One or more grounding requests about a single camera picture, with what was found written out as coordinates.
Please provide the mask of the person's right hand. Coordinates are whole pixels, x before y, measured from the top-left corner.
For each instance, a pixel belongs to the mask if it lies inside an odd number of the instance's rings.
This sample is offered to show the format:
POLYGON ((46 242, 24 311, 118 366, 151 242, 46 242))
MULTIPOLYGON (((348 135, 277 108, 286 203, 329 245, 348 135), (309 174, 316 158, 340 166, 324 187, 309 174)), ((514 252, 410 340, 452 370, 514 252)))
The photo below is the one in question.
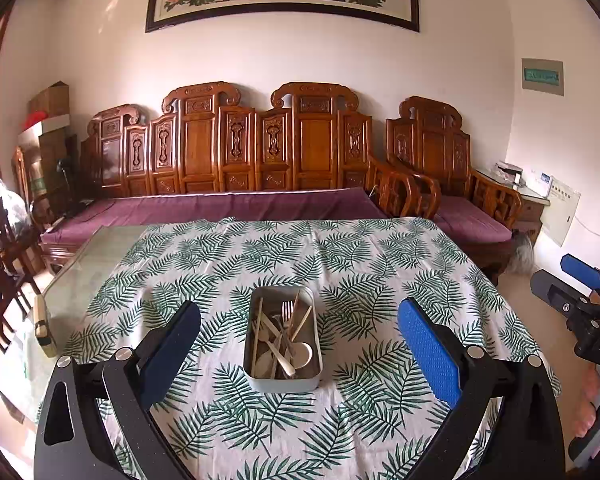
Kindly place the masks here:
POLYGON ((594 401, 600 393, 600 375, 591 364, 583 376, 580 400, 574 415, 573 430, 578 438, 583 438, 596 421, 594 401))

